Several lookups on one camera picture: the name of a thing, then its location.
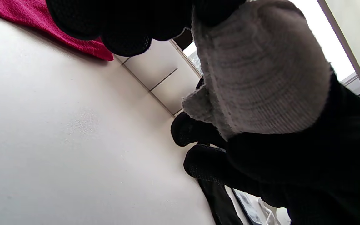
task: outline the red cloth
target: red cloth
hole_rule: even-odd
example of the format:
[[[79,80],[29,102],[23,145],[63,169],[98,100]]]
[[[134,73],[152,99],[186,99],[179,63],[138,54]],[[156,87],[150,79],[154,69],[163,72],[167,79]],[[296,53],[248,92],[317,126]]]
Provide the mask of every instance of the red cloth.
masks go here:
[[[0,17],[15,24],[42,30],[62,43],[104,60],[113,60],[112,53],[101,41],[77,40],[63,33],[50,16],[45,0],[0,0]]]

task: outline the white knit cap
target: white knit cap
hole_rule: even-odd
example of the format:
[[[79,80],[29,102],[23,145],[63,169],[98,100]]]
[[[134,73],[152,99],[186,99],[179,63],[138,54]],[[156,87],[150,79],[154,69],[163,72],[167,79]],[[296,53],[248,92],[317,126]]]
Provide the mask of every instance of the white knit cap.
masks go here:
[[[330,64],[302,12],[286,0],[241,5],[216,27],[193,17],[205,84],[183,101],[225,139],[243,132],[302,131],[320,116]]]

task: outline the person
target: person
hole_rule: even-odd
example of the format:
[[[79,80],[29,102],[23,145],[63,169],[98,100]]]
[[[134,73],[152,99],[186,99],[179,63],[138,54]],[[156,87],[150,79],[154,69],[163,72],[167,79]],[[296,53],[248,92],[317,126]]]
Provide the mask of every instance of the person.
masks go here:
[[[338,82],[293,3],[121,1],[110,11],[104,0],[46,2],[67,34],[101,37],[122,56],[191,28],[204,79],[171,132],[180,146],[218,148],[193,146],[186,172],[285,207],[294,225],[360,224],[360,98]]]

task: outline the finger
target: finger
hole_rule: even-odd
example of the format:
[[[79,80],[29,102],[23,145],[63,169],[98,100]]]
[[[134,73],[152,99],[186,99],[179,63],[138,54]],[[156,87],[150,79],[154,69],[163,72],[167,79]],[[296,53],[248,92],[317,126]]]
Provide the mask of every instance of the finger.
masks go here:
[[[221,137],[216,127],[210,123],[196,121],[185,112],[180,113],[174,119],[170,131],[174,142],[182,147],[199,141],[220,148],[226,146],[226,141]]]
[[[218,148],[195,145],[187,152],[184,169],[194,178],[218,182],[260,196],[259,183],[233,168],[227,160],[226,153]]]

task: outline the gloved hand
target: gloved hand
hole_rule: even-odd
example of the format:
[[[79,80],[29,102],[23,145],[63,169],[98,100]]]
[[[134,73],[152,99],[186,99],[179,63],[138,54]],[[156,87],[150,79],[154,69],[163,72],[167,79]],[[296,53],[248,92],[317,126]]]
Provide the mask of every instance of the gloved hand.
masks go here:
[[[271,206],[285,207],[292,224],[360,224],[353,217],[360,213],[356,209],[360,208],[356,202],[359,160],[349,148],[340,146],[350,140],[341,130],[359,129],[339,120],[360,115],[360,99],[340,85],[334,73],[330,89],[320,119],[293,134],[245,132],[226,142],[216,127],[182,112],[171,128],[176,144],[202,142],[220,147],[193,146],[184,160],[185,171],[194,178],[259,196]],[[346,110],[351,105],[357,107],[352,113]],[[356,207],[353,212],[348,211],[351,205]]]
[[[112,53],[132,57],[152,39],[175,38],[191,27],[193,7],[201,21],[215,26],[245,0],[46,0],[56,25],[80,40],[101,37]]]

